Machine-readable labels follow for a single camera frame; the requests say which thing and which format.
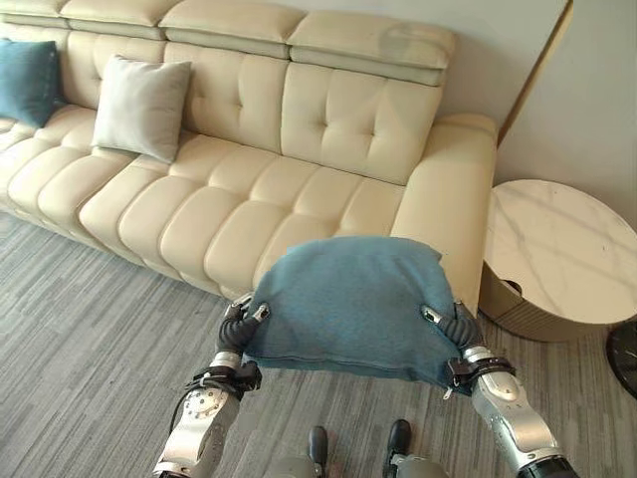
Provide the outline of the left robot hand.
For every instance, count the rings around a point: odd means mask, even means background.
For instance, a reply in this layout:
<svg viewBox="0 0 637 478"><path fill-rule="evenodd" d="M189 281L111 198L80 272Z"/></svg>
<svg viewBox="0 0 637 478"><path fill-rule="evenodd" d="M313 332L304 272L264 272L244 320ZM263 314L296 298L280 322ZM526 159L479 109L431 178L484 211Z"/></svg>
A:
<svg viewBox="0 0 637 478"><path fill-rule="evenodd" d="M265 302L258 303L251 311L253 297L252 293L245 294L226 308L217 334L217 354L241 356L261 323L271 315L270 306Z"/></svg>

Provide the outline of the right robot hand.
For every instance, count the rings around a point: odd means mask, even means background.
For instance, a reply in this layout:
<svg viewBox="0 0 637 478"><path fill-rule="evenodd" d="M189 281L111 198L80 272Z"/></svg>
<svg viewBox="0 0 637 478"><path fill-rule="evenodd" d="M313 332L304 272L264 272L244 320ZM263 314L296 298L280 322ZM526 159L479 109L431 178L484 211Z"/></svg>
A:
<svg viewBox="0 0 637 478"><path fill-rule="evenodd" d="M483 347L485 339L479 323L471 311L461 301L453 304L451 317L444 316L429 306L421 307L423 318L434 324L438 330L464 354L469 349Z"/></svg>

